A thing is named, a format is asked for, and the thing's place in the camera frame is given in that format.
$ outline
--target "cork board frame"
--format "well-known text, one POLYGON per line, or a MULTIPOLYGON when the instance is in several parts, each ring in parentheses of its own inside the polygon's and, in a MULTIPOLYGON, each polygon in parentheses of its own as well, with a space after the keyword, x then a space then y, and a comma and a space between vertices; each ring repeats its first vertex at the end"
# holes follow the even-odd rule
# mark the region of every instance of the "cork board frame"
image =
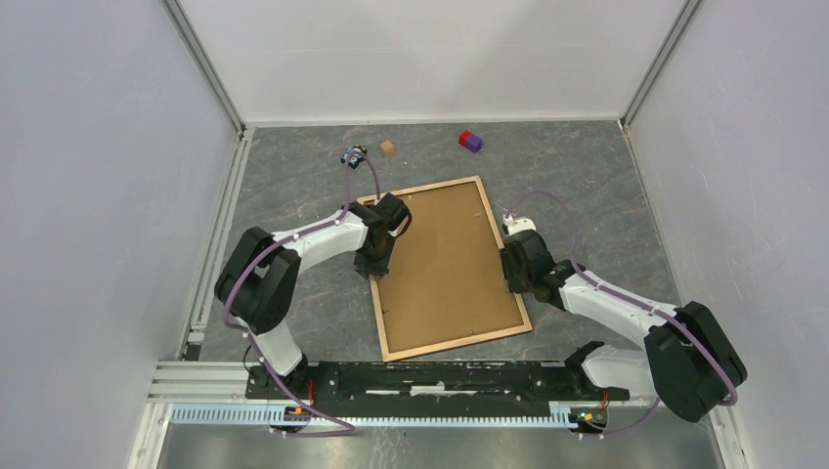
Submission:
POLYGON ((413 223, 395 244, 389 275, 370 277, 384 362, 533 329, 521 295, 504 286, 503 241, 479 176, 392 193, 413 223))

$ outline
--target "small object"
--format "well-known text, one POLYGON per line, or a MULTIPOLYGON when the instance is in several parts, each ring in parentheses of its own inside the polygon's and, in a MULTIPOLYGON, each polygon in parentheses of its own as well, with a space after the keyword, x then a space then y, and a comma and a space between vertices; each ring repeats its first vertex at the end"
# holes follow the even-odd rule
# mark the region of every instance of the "small object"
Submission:
POLYGON ((481 147, 484 146, 484 141, 481 140, 480 137, 469 132, 468 130, 464 130, 462 134, 460 134, 460 138, 458 139, 458 143, 461 144, 465 149, 472 151, 473 153, 477 153, 481 150, 481 147))
POLYGON ((340 156, 339 160, 341 163, 348 163, 348 165, 353 169, 357 169, 357 166, 366 160, 367 154, 369 154, 369 149, 363 145, 357 144, 349 147, 345 153, 340 156))
POLYGON ((501 228, 505 235, 511 236, 524 230, 535 230, 536 224, 527 217, 513 218, 512 215, 504 215, 501 228))
POLYGON ((389 156, 394 154, 394 152, 397 151, 397 150, 394 148, 394 144, 392 144, 391 142, 389 142, 387 140, 387 141, 383 142, 382 144, 380 144, 380 151, 382 151, 383 156, 388 158, 389 156))

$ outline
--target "gray mat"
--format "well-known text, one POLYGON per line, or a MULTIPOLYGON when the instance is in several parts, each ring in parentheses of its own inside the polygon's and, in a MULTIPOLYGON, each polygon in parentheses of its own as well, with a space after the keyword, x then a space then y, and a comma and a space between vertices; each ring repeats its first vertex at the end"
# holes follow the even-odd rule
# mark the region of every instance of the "gray mat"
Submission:
MULTIPOLYGON (((514 122, 257 129, 244 171, 226 256, 244 230, 297 228, 324 218, 343 202, 339 156, 362 143, 383 191, 480 175, 493 213, 529 189, 563 197, 582 234, 579 262, 607 281, 654 300, 675 303, 676 289, 657 239, 633 161, 615 122, 514 122), (475 154, 458 144, 470 129, 484 140, 475 154), (397 153, 384 158, 379 144, 397 153)), ((352 173, 352 198, 373 191, 369 167, 352 173)), ((518 215, 532 218, 556 260, 567 256, 572 234, 563 212, 544 198, 528 200, 518 215)), ((369 284, 344 254, 299 279, 287 321, 310 361, 379 361, 369 284)), ((602 325, 524 300, 530 333, 415 360, 564 359, 590 340, 632 348, 602 325)), ((200 360, 235 362, 246 342, 221 322, 214 301, 200 360)))

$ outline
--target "white wall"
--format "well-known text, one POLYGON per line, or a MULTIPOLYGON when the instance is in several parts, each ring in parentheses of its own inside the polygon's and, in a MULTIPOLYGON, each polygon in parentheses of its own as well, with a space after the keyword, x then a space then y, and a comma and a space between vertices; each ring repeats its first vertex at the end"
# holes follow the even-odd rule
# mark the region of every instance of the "white wall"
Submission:
POLYGON ((615 118, 682 0, 183 0, 256 121, 615 118))
POLYGON ((0 466, 125 465, 234 138, 159 2, 2 2, 0 466))
POLYGON ((685 299, 749 378, 761 468, 826 467, 829 4, 705 2, 633 123, 685 299))

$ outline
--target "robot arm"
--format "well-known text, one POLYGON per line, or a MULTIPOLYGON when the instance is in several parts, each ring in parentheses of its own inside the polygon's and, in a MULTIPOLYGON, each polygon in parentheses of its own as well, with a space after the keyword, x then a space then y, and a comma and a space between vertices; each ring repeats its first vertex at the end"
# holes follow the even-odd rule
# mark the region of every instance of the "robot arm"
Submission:
POLYGON ((262 276, 252 273, 231 305, 231 313, 253 334, 263 356, 279 375, 286 376, 303 361, 284 321, 297 277, 324 260, 349 251, 356 251, 354 267, 358 273, 382 277, 388 273, 395 237, 411 221, 406 204, 389 193, 377 205, 353 202, 344 216, 337 210, 326 219, 295 230, 268 234, 261 228, 251 228, 241 236, 216 281, 214 293, 225 303, 254 258, 277 240, 293 236, 293 240, 259 264, 267 272, 262 276))
POLYGON ((745 366, 705 306, 690 302, 680 308, 616 286, 602 288, 611 285, 582 266, 579 275, 571 261, 556 263, 531 220, 504 217, 503 228, 507 238, 501 250, 502 267, 511 292, 532 293, 538 301, 600 322, 640 349, 617 350, 600 342, 583 348, 582 367, 595 386, 656 394, 674 413, 692 422, 727 396, 714 369, 673 325, 652 314, 656 309, 676 319, 699 339, 734 386, 745 381, 745 366), (651 310, 624 297, 638 300, 651 310))

